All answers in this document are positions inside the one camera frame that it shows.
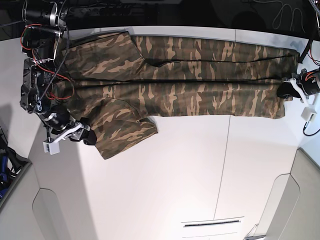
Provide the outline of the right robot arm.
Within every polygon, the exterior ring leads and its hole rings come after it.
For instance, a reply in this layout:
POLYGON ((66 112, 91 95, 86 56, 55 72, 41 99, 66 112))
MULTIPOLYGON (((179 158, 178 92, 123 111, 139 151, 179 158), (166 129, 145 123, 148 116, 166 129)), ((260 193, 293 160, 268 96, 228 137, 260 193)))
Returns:
POLYGON ((46 129, 45 148, 68 138, 94 146, 97 137, 86 118, 74 119, 62 101, 53 93, 57 81, 68 78, 60 70, 68 53, 56 60, 63 35, 69 35, 65 21, 68 14, 65 0, 26 0, 22 7, 25 28, 20 37, 21 51, 27 55, 23 66, 20 106, 36 114, 46 129))

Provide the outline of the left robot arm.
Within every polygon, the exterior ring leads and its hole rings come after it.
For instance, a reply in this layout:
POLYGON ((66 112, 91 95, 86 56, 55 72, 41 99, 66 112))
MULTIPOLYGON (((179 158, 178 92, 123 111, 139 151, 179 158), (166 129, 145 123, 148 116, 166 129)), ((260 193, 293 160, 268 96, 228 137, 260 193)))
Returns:
POLYGON ((276 92, 281 99, 292 97, 302 100, 304 97, 308 98, 320 93, 320 59, 313 54, 313 42, 320 35, 320 2, 318 0, 310 0, 309 4, 315 14, 315 25, 297 62, 302 64, 305 57, 309 57, 316 65, 316 69, 307 70, 303 68, 300 72, 293 72, 290 77, 283 78, 283 82, 276 92))

